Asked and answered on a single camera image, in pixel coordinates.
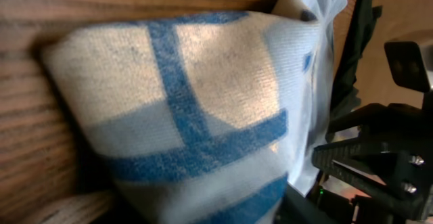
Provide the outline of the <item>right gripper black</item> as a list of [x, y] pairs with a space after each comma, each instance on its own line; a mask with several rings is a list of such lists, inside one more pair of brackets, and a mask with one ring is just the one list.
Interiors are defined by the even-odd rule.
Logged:
[[312, 163], [404, 219], [432, 215], [432, 112], [406, 104], [369, 104], [333, 120], [357, 137], [317, 146]]

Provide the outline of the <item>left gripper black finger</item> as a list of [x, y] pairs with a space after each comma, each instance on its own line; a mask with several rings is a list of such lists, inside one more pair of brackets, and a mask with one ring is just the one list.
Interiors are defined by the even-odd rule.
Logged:
[[291, 185], [286, 187], [274, 224], [335, 224], [324, 212]]

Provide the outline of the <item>light blue printed t-shirt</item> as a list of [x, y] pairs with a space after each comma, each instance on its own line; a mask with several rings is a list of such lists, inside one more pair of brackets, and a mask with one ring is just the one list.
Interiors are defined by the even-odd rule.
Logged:
[[278, 0], [80, 28], [43, 63], [95, 153], [150, 223], [271, 223], [318, 170], [347, 0]]

